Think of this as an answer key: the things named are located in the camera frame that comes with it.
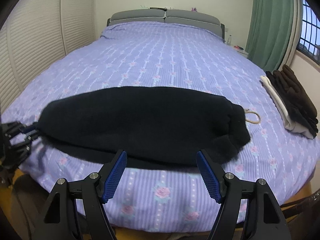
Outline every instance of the blue gripper pad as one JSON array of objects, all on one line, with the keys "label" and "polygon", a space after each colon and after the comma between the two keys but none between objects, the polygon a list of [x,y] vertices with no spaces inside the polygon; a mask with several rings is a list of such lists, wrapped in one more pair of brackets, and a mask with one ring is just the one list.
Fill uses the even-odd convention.
[{"label": "blue gripper pad", "polygon": [[220,202],[222,197],[219,192],[219,182],[201,151],[197,152],[196,163],[210,197],[217,203]]},{"label": "blue gripper pad", "polygon": [[126,166],[127,153],[125,151],[122,151],[115,166],[113,166],[113,169],[110,172],[109,177],[106,179],[106,182],[104,183],[104,193],[102,195],[102,199],[105,203],[107,203],[109,199],[113,198],[113,195],[116,192],[119,181]]}]

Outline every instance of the closet door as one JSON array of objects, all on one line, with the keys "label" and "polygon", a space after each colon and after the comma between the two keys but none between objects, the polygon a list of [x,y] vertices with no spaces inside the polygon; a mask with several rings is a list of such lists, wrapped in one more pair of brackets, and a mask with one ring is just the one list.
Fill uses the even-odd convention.
[{"label": "closet door", "polygon": [[20,94],[20,88],[16,81],[10,63],[7,47],[7,21],[0,30],[0,102],[1,113]]},{"label": "closet door", "polygon": [[66,53],[94,41],[94,0],[61,0],[61,27]]},{"label": "closet door", "polygon": [[43,70],[65,56],[60,0],[20,0],[7,21],[11,63],[24,89]]}]

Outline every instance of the bedside table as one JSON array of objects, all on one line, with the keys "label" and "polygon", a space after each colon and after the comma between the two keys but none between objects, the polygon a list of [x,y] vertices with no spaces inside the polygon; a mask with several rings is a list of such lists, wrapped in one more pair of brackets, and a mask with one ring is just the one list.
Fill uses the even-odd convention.
[{"label": "bedside table", "polygon": [[248,52],[246,52],[244,49],[236,49],[233,45],[230,45],[236,52],[238,52],[241,56],[248,58]]}]

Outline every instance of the rope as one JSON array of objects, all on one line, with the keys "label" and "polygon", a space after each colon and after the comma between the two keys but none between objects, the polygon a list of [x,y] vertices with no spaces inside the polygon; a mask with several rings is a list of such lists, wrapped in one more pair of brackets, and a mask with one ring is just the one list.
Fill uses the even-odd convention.
[{"label": "rope", "polygon": [[259,124],[259,123],[261,123],[261,117],[260,117],[260,115],[259,115],[257,112],[250,111],[249,109],[245,108],[245,109],[244,109],[244,113],[245,113],[245,114],[255,114],[255,115],[258,117],[258,119],[259,119],[258,121],[251,121],[251,120],[249,120],[249,119],[245,119],[247,122],[253,123],[253,124]]}]

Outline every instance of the folded clothes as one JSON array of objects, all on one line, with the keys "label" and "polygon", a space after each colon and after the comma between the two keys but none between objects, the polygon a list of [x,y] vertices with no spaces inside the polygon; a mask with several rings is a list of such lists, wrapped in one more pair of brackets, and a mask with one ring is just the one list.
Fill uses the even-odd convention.
[{"label": "folded clothes", "polygon": [[287,92],[288,97],[293,102],[297,102],[306,110],[311,118],[317,117],[317,109],[312,103],[311,99],[307,95],[301,83],[298,81],[293,70],[287,65],[283,66],[281,71],[283,80],[285,81],[282,85],[284,90]]},{"label": "folded clothes", "polygon": [[287,99],[286,92],[282,88],[281,84],[277,83],[277,81],[274,78],[274,76],[272,75],[272,73],[270,71],[266,71],[266,76],[270,80],[272,86],[277,91],[279,97],[282,99],[291,120],[306,127],[309,130],[309,132],[311,133],[311,135],[313,136],[313,138],[316,137],[316,131],[311,127],[309,122],[302,116],[299,109]]},{"label": "folded clothes", "polygon": [[308,128],[304,127],[303,125],[299,124],[298,122],[293,121],[288,113],[287,108],[285,107],[283,101],[281,100],[279,94],[271,84],[270,80],[266,76],[260,76],[261,81],[263,83],[263,87],[266,89],[270,97],[272,98],[273,102],[275,103],[281,118],[283,120],[284,128],[290,130],[291,132],[301,133],[305,137],[309,139],[313,139],[314,136],[309,132]]},{"label": "folded clothes", "polygon": [[302,116],[307,120],[307,122],[310,124],[310,126],[312,127],[312,129],[315,131],[315,133],[318,132],[318,128],[317,128],[317,123],[318,120],[314,117],[314,116],[310,116],[306,110],[306,106],[303,106],[300,104],[300,101],[298,101],[297,98],[292,98],[292,96],[290,96],[290,92],[291,91],[288,87],[288,83],[284,80],[283,75],[281,74],[280,71],[275,70],[273,72],[273,76],[276,79],[276,83],[277,83],[277,87],[281,88],[284,91],[284,96],[291,102],[291,104],[293,104],[294,106],[296,106],[299,110],[299,112],[302,114]]},{"label": "folded clothes", "polygon": [[106,163],[125,149],[127,166],[142,169],[196,167],[203,148],[223,164],[250,141],[241,106],[172,87],[116,87],[53,101],[37,128],[71,156]]}]

